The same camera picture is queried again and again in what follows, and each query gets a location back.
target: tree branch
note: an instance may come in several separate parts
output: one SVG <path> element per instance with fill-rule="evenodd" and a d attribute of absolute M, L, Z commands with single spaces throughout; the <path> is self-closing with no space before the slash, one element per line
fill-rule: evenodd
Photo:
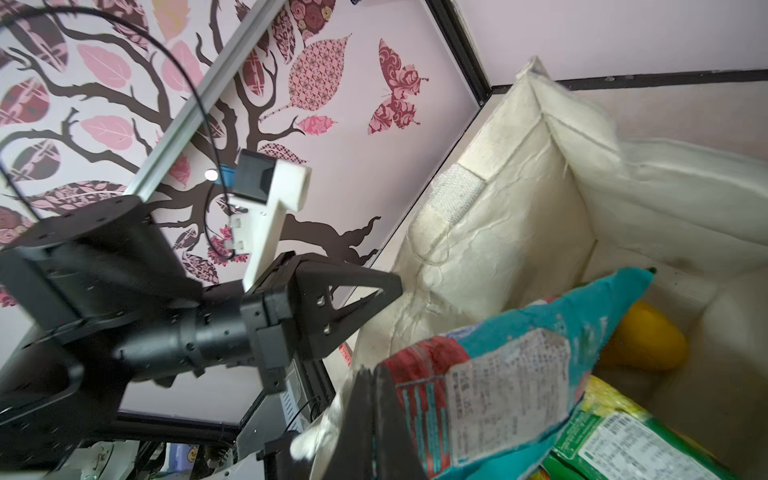
<path fill-rule="evenodd" d="M 11 142 L 19 140 L 21 138 L 48 138 L 51 140 L 60 141 L 70 149 L 72 149 L 75 153 L 79 154 L 81 157 L 83 157 L 86 161 L 91 162 L 92 164 L 99 162 L 99 161 L 110 161 L 113 164 L 116 164 L 120 167 L 123 167 L 125 170 L 128 170 L 131 173 L 136 173 L 139 171 L 139 167 L 132 164 L 131 162 L 125 160 L 120 155 L 114 153 L 113 151 L 103 151 L 101 153 L 95 153 L 92 151 L 87 151 L 80 145 L 76 144 L 72 140 L 72 135 L 70 133 L 70 127 L 77 123 L 76 121 L 72 120 L 72 117 L 74 114 L 77 114 L 78 111 L 72 108 L 69 111 L 69 115 L 62 121 L 61 123 L 61 133 L 57 134 L 54 131 L 50 130 L 43 130 L 43 131 L 37 131 L 37 130 L 31 130 L 31 131 L 15 131 L 13 133 L 10 133 L 6 135 L 1 141 L 0 141 L 0 151 L 8 146 Z"/>
<path fill-rule="evenodd" d="M 29 65 L 25 65 L 21 68 L 19 68 L 19 71 L 26 71 L 26 70 L 34 70 L 37 72 L 37 74 L 40 76 L 41 80 L 45 83 L 46 88 L 48 88 L 48 91 L 51 92 L 56 97 L 77 97 L 78 95 L 83 95 L 85 99 L 89 98 L 104 98 L 107 101 L 113 103 L 113 104 L 119 104 L 124 105 L 127 107 L 128 110 L 132 111 L 136 115 L 139 115 L 140 117 L 146 118 L 147 120 L 155 123 L 160 124 L 162 122 L 160 114 L 149 108 L 147 105 L 142 104 L 137 100 L 135 97 L 131 97 L 130 95 L 126 95 L 124 93 L 121 93 L 116 90 L 112 90 L 109 87 L 105 87 L 102 84 L 91 82 L 87 84 L 82 85 L 72 85 L 72 86 L 62 86 L 55 84 L 45 73 L 45 70 L 40 66 L 38 61 L 32 57 L 31 55 L 27 55 L 21 50 L 18 50 L 17 48 L 9 48 L 8 50 L 14 52 L 16 55 L 20 55 L 24 57 Z"/>
<path fill-rule="evenodd" d="M 219 157 L 223 158 L 224 161 L 232 159 L 232 164 L 234 164 L 234 158 L 237 156 L 238 148 L 237 129 L 235 128 L 237 115 L 235 114 L 235 110 L 221 101 L 221 99 L 216 100 L 216 108 L 218 108 L 219 111 L 224 115 L 221 124 L 223 125 L 224 132 L 226 132 L 227 135 L 227 143 L 224 145 L 222 150 L 219 150 Z"/>
<path fill-rule="evenodd" d="M 61 32 L 64 35 L 67 35 L 69 38 L 81 41 L 102 41 L 110 45 L 116 45 L 125 51 L 125 53 L 131 57 L 131 60 L 138 63 L 147 72 L 149 78 L 152 80 L 152 83 L 157 89 L 157 112 L 154 113 L 156 116 L 158 116 L 158 121 L 153 121 L 151 118 L 147 117 L 144 118 L 160 125 L 160 128 L 165 131 L 168 125 L 170 125 L 170 121 L 172 120 L 170 117 L 170 104 L 168 102 L 168 94 L 165 91 L 165 84 L 152 65 L 151 58 L 147 60 L 142 54 L 133 48 L 133 44 L 131 44 L 128 40 L 107 33 L 92 34 L 71 30 L 66 28 L 64 24 L 61 23 L 61 18 L 59 15 L 51 15 L 51 17 L 53 18 L 53 21 L 56 22 L 56 25 L 59 27 Z"/>
<path fill-rule="evenodd" d="M 182 220 L 179 222 L 156 223 L 155 226 L 159 228 L 183 228 L 183 227 L 189 227 L 194 223 L 195 223 L 194 217 L 189 217 L 189 219 Z"/>
<path fill-rule="evenodd" d="M 178 210 L 182 208 L 189 208 L 190 206 L 192 206 L 192 213 L 188 220 L 182 220 L 180 222 L 173 222 L 173 223 L 159 223 L 158 226 L 176 228 L 176 227 L 189 227 L 192 224 L 196 224 L 197 231 L 202 232 L 203 228 L 206 228 L 204 218 L 205 218 L 205 209 L 209 208 L 210 206 L 209 200 L 213 200 L 218 195 L 221 195 L 223 193 L 222 186 L 220 184 L 215 184 L 213 187 L 213 190 L 210 192 L 210 197 L 208 197 L 208 189 L 210 188 L 210 183 L 211 183 L 210 180 L 206 180 L 206 181 L 200 182 L 199 184 L 195 185 L 189 190 L 170 189 L 170 190 L 173 190 L 173 192 L 175 192 L 175 194 L 173 195 L 168 194 L 169 197 L 172 197 L 170 200 L 159 200 L 149 204 L 150 212 L 153 212 L 161 208 Z M 191 247 L 194 247 L 194 245 L 197 245 L 197 243 L 200 241 L 200 238 L 202 237 L 204 237 L 202 233 L 198 234 L 197 239 L 191 245 Z"/>
<path fill-rule="evenodd" d="M 136 119 L 132 118 L 131 121 L 134 123 L 134 136 L 136 137 L 136 140 L 138 140 L 140 144 L 144 145 L 144 150 L 147 152 L 147 155 L 149 155 L 150 152 L 152 152 L 152 147 L 150 147 L 147 141 L 143 139 L 139 134 L 139 129 L 136 126 Z"/>
<path fill-rule="evenodd" d="M 221 41 L 221 30 L 219 30 L 219 21 L 216 18 L 216 12 L 219 10 L 219 0 L 213 0 L 210 3 L 210 33 L 214 37 L 214 48 L 216 53 L 221 53 L 224 50 L 224 44 Z"/>
<path fill-rule="evenodd" d="M 288 135 L 290 135 L 292 133 L 299 133 L 299 134 L 302 134 L 302 135 L 306 135 L 303 130 L 300 130 L 299 128 L 296 128 L 296 119 L 298 117 L 299 117 L 298 115 L 296 117 L 293 117 L 293 120 L 290 122 L 290 127 L 288 127 L 287 129 L 281 131 L 278 134 L 262 133 L 261 134 L 261 140 L 275 141 L 275 140 L 279 140 L 280 138 L 287 137 Z M 249 148 L 251 150 L 256 150 L 258 148 L 258 146 L 251 146 L 249 144 L 247 148 Z"/>
<path fill-rule="evenodd" d="M 194 52 L 197 55 L 197 60 L 200 60 L 202 63 L 210 67 L 214 63 L 211 60 L 208 60 L 208 57 L 203 55 L 203 39 L 200 37 L 199 33 L 195 35 L 197 35 L 197 47 L 195 47 Z"/>
<path fill-rule="evenodd" d="M 272 63 L 274 65 L 274 71 L 270 71 L 269 68 L 267 68 L 266 66 L 264 67 L 264 71 L 266 71 L 266 74 L 268 74 L 270 76 L 270 80 L 272 80 L 272 95 L 264 105 L 257 107 L 257 109 L 255 110 L 255 112 L 258 113 L 258 115 L 256 116 L 256 119 L 258 119 L 261 116 L 261 114 L 263 114 L 270 108 L 274 107 L 275 100 L 277 99 L 277 59 L 275 59 L 274 52 L 270 51 L 270 55 L 272 55 Z"/>

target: white storage bin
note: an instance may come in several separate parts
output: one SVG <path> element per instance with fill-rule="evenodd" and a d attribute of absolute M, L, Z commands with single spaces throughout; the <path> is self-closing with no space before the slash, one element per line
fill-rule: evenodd
<path fill-rule="evenodd" d="M 687 335 L 690 359 L 668 374 L 596 373 L 736 473 L 766 471 L 768 164 L 620 141 L 533 61 L 413 218 L 392 269 L 405 292 L 360 330 L 356 366 L 619 267 L 655 266 L 645 299 Z"/>

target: wall decal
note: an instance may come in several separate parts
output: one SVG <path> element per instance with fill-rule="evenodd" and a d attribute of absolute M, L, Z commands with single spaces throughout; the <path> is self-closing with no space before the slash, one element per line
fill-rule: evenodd
<path fill-rule="evenodd" d="M 419 77 L 413 65 L 403 67 L 400 56 L 387 46 L 383 38 L 379 42 L 379 63 L 392 95 L 385 99 L 373 113 L 368 123 L 368 135 L 388 130 L 393 123 L 401 130 L 411 122 L 420 125 L 418 121 L 414 121 L 415 105 L 407 102 L 406 98 L 410 95 L 418 95 L 422 80 L 429 81 L 429 79 Z"/>

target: pink leaf decal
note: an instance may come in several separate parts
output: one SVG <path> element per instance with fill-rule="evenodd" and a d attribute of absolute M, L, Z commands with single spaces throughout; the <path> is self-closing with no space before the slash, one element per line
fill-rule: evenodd
<path fill-rule="evenodd" d="M 200 81 L 203 80 L 203 72 L 200 70 L 200 62 L 192 54 L 189 46 L 187 46 L 184 41 L 180 40 L 176 42 L 170 52 L 174 54 L 174 57 L 176 57 L 181 66 L 184 67 L 184 70 L 187 71 L 187 75 L 189 75 L 192 83 L 195 86 L 198 86 Z M 192 90 L 190 90 L 189 86 L 187 85 L 187 82 L 184 81 L 184 76 L 167 58 L 163 62 L 162 73 L 165 83 L 175 91 L 186 91 L 187 93 L 192 92 Z"/>
<path fill-rule="evenodd" d="M 258 151 L 262 154 L 269 155 L 270 157 L 279 158 L 280 160 L 293 162 L 295 164 L 306 163 L 306 160 L 298 158 L 296 154 L 280 144 L 266 144 L 263 147 L 259 147 Z"/>
<path fill-rule="evenodd" d="M 240 0 L 235 0 L 235 12 L 237 13 L 237 19 L 242 22 L 243 18 L 250 12 L 250 7 Z M 270 34 L 267 31 L 264 32 L 264 35 L 261 35 L 256 46 L 266 53 L 267 49 L 270 47 Z"/>
<path fill-rule="evenodd" d="M 420 125 L 418 121 L 414 121 L 416 106 L 407 102 L 406 98 L 410 95 L 418 95 L 422 80 L 429 81 L 429 79 L 419 77 L 413 65 L 403 67 L 400 56 L 387 46 L 384 39 L 379 41 L 379 63 L 392 95 L 373 113 L 368 123 L 368 135 L 388 130 L 392 123 L 401 130 L 411 123 Z"/>
<path fill-rule="evenodd" d="M 190 13 L 187 0 L 152 0 L 157 26 L 166 40 L 177 37 L 187 27 Z"/>
<path fill-rule="evenodd" d="M 206 115 L 206 118 L 208 119 L 208 124 L 210 125 L 210 133 L 214 136 L 214 138 L 223 138 L 227 136 L 227 133 L 224 131 L 219 121 L 216 118 L 214 118 L 213 115 L 208 114 Z M 205 133 L 205 128 L 203 127 L 203 125 L 201 125 L 200 128 L 197 129 L 197 133 L 200 135 L 203 135 L 204 137 L 207 137 L 207 134 Z"/>
<path fill-rule="evenodd" d="M 137 0 L 96 0 L 95 3 L 96 8 L 99 10 L 120 17 L 139 28 L 149 30 L 147 16 L 144 14 L 144 9 L 138 4 Z M 146 38 L 137 35 L 136 32 L 130 28 L 125 28 L 123 25 L 113 24 L 113 26 L 117 33 L 123 35 L 144 50 L 147 50 Z"/>
<path fill-rule="evenodd" d="M 54 142 L 43 140 L 16 157 L 10 174 L 15 181 L 42 180 L 55 174 L 60 165 L 61 156 Z"/>
<path fill-rule="evenodd" d="M 184 269 L 192 276 L 209 283 L 219 283 L 216 267 L 208 260 L 184 252 L 184 255 L 181 256 L 181 264 L 184 265 Z"/>
<path fill-rule="evenodd" d="M 208 258 L 216 265 L 227 265 L 229 262 L 244 263 L 248 261 L 248 254 L 235 255 L 232 258 L 229 256 L 232 254 L 224 245 L 225 240 L 232 240 L 232 227 L 227 225 L 224 228 L 220 228 L 221 235 L 214 235 L 210 238 L 210 245 L 208 246 Z"/>
<path fill-rule="evenodd" d="M 78 45 L 78 51 L 88 70 L 109 88 L 123 88 L 131 79 L 131 67 L 120 55 L 82 43 Z"/>
<path fill-rule="evenodd" d="M 290 69 L 290 106 L 315 111 L 339 89 L 346 38 L 321 40 L 304 48 Z"/>
<path fill-rule="evenodd" d="M 197 228 L 193 225 L 187 228 L 174 242 L 174 250 L 190 248 L 197 244 Z"/>
<path fill-rule="evenodd" d="M 0 2 L 0 17 L 23 12 L 30 7 L 15 0 Z M 67 68 L 69 50 L 64 36 L 56 24 L 47 16 L 19 20 L 8 29 L 29 53 L 59 71 Z"/>
<path fill-rule="evenodd" d="M 313 115 L 301 120 L 298 125 L 305 134 L 322 135 L 326 133 L 336 122 L 328 117 Z"/>
<path fill-rule="evenodd" d="M 234 214 L 244 214 L 248 210 L 241 207 L 235 207 L 234 205 L 230 204 L 230 208 L 227 209 L 227 204 L 224 202 L 224 199 L 222 197 L 219 197 L 216 199 L 216 205 L 219 206 L 219 208 L 227 215 L 234 215 Z"/>
<path fill-rule="evenodd" d="M 27 217 L 7 207 L 0 207 L 0 229 L 16 230 L 19 227 L 31 227 L 32 223 Z"/>
<path fill-rule="evenodd" d="M 379 131 L 389 130 L 392 126 L 392 117 L 395 116 L 395 112 L 392 111 L 392 95 L 387 97 L 379 108 L 373 112 L 373 118 L 368 123 L 368 135 L 374 134 Z"/>
<path fill-rule="evenodd" d="M 293 32 L 293 23 L 290 21 L 288 6 L 284 5 L 280 13 L 272 20 L 272 36 L 277 43 L 277 49 L 283 55 L 286 64 L 293 58 L 296 49 L 296 34 Z"/>
<path fill-rule="evenodd" d="M 96 141 L 112 150 L 127 150 L 134 143 L 134 129 L 122 117 L 99 115 L 83 120 L 80 125 Z"/>
<path fill-rule="evenodd" d="M 0 127 L 38 121 L 48 113 L 50 103 L 45 86 L 36 78 L 28 78 L 5 92 L 0 101 Z"/>
<path fill-rule="evenodd" d="M 396 54 L 382 38 L 379 41 L 379 63 L 387 87 L 392 91 L 392 98 L 405 100 L 409 95 L 418 95 L 422 80 L 428 78 L 419 77 L 416 67 L 413 65 L 402 66 L 400 55 Z"/>
<path fill-rule="evenodd" d="M 86 180 L 62 185 L 39 195 L 31 195 L 27 200 L 35 208 L 55 214 L 65 214 L 105 198 L 119 197 L 124 191 L 125 185 Z"/>
<path fill-rule="evenodd" d="M 326 23 L 331 19 L 333 8 L 336 6 L 336 0 L 292 0 L 290 3 L 290 12 L 296 19 L 299 26 L 301 38 L 306 42 L 323 30 Z"/>
<path fill-rule="evenodd" d="M 0 285 L 0 306 L 3 308 L 7 306 L 14 306 L 18 305 L 18 302 L 15 298 L 11 296 L 10 293 L 5 289 L 5 285 Z"/>
<path fill-rule="evenodd" d="M 256 50 L 251 51 L 243 64 L 243 81 L 256 95 L 264 95 L 264 68 L 261 65 Z"/>
<path fill-rule="evenodd" d="M 190 162 L 187 160 L 187 156 L 184 154 L 179 155 L 179 158 L 171 165 L 168 174 L 186 187 L 190 179 Z"/>

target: black cable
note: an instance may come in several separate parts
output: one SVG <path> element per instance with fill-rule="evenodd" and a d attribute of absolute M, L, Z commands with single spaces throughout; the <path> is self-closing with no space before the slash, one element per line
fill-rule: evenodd
<path fill-rule="evenodd" d="M 158 40 L 156 40 L 152 35 L 149 35 L 149 32 L 144 30 L 143 28 L 137 27 L 136 25 L 130 23 L 127 20 L 124 20 L 116 15 L 112 15 L 111 13 L 102 12 L 101 10 L 97 10 L 95 8 L 88 8 L 88 7 L 42 7 L 42 8 L 25 8 L 20 12 L 15 12 L 13 15 L 6 15 L 2 20 L 0 20 L 0 31 L 10 27 L 11 25 L 14 25 L 19 20 L 24 20 L 26 18 L 35 18 L 40 17 L 43 15 L 58 15 L 62 13 L 81 13 L 83 15 L 93 15 L 94 17 L 100 17 L 105 20 L 108 20 L 113 23 L 118 23 L 119 25 L 124 26 L 125 28 L 128 28 L 132 30 L 134 33 L 139 35 L 140 37 L 146 39 L 149 41 L 157 50 L 160 50 L 163 52 L 163 55 L 165 55 L 171 63 L 174 64 L 174 66 L 178 69 L 178 71 L 181 73 L 181 76 L 184 77 L 184 82 L 187 84 L 189 89 L 192 91 L 192 95 L 194 96 L 195 101 L 197 102 L 197 106 L 200 109 L 200 113 L 203 115 L 203 126 L 205 127 L 205 134 L 210 139 L 210 150 L 214 155 L 214 163 L 216 164 L 216 169 L 219 172 L 219 178 L 221 180 L 221 187 L 224 192 L 224 203 L 227 205 L 227 216 L 230 217 L 232 215 L 232 207 L 230 206 L 229 197 L 227 196 L 227 186 L 224 184 L 224 174 L 221 168 L 221 162 L 219 161 L 219 152 L 216 149 L 216 146 L 214 145 L 214 136 L 211 133 L 210 129 L 210 122 L 208 121 L 207 112 L 205 111 L 205 107 L 203 106 L 203 101 L 200 99 L 200 95 L 197 93 L 197 89 L 195 88 L 195 85 L 192 83 L 192 80 L 190 80 L 189 75 L 187 74 L 187 71 L 184 70 L 184 67 L 181 66 L 181 63 L 174 57 L 172 53 L 168 51 L 167 48 L 163 46 Z M 5 168 L 2 166 L 2 162 L 0 162 L 0 170 L 2 171 L 3 177 L 5 177 L 5 180 L 8 182 L 8 185 L 13 189 L 13 191 L 18 195 L 19 200 L 24 204 L 24 206 L 30 211 L 30 213 L 39 221 L 41 218 L 36 214 L 36 212 L 32 209 L 32 205 L 27 201 L 27 199 L 22 195 L 22 192 L 16 187 L 16 185 L 13 183 L 13 180 L 8 175 L 8 173 L 5 171 Z M 208 202 L 210 200 L 210 192 L 213 191 L 213 188 L 208 190 L 208 195 L 206 197 L 206 205 L 203 210 L 203 233 L 205 235 L 205 239 L 208 240 L 208 243 L 211 245 L 211 248 L 216 249 L 216 247 L 213 246 L 213 244 L 210 241 L 210 237 L 208 235 L 208 230 L 206 228 L 207 225 L 207 211 L 208 211 Z M 227 260 L 230 260 L 234 258 L 235 252 L 234 250 L 230 254 L 230 256 L 227 258 Z"/>
<path fill-rule="evenodd" d="M 317 417 L 320 416 L 320 400 L 318 399 L 317 402 L 314 402 L 312 405 L 312 408 L 310 409 L 310 423 L 317 420 Z"/>
<path fill-rule="evenodd" d="M 293 416 L 293 418 L 290 420 L 290 422 L 288 422 L 288 425 L 286 425 L 286 429 L 283 430 L 283 433 L 288 431 L 288 429 L 290 428 L 291 424 L 293 424 L 293 422 L 295 422 L 296 419 L 299 418 L 299 414 L 301 413 L 301 411 L 304 410 L 306 408 L 306 406 L 309 405 L 310 402 L 312 402 L 312 401 L 319 402 L 320 401 L 320 397 L 319 396 L 315 396 L 315 397 L 312 397 L 311 399 L 307 400 L 306 403 L 299 409 L 299 411 L 296 412 L 296 414 Z"/>

